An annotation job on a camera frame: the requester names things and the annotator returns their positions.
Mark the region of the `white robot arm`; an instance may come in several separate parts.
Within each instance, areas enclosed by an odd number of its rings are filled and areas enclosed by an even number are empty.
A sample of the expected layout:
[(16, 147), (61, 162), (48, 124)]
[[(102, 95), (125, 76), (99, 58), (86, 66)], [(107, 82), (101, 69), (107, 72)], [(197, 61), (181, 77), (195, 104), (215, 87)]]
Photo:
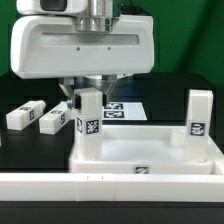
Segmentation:
[(71, 86), (82, 77), (107, 104), (117, 79), (154, 66), (153, 18), (126, 15), (122, 0), (16, 0), (22, 15), (12, 29), (12, 71), (23, 79), (60, 78), (71, 105)]

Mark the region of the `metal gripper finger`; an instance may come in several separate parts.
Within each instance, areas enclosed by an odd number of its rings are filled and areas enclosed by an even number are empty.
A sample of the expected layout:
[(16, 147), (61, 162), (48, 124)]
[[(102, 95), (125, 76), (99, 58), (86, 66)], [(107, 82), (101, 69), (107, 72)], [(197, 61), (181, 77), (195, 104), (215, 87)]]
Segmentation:
[(69, 109), (80, 109), (81, 108), (81, 96), (75, 92), (78, 86), (78, 78), (60, 78), (59, 86), (67, 96), (67, 106)]
[(103, 75), (102, 76), (102, 92), (103, 92), (103, 103), (108, 104), (110, 102), (110, 95), (114, 90), (117, 83), (116, 75)]

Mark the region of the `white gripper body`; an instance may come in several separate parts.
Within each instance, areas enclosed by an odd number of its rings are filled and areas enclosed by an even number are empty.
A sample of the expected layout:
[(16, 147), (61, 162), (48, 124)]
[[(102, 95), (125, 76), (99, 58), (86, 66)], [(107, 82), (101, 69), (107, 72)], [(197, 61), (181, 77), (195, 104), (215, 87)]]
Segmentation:
[(109, 33), (79, 32), (62, 16), (25, 16), (14, 24), (11, 68), (23, 79), (148, 73), (153, 18), (123, 15)]

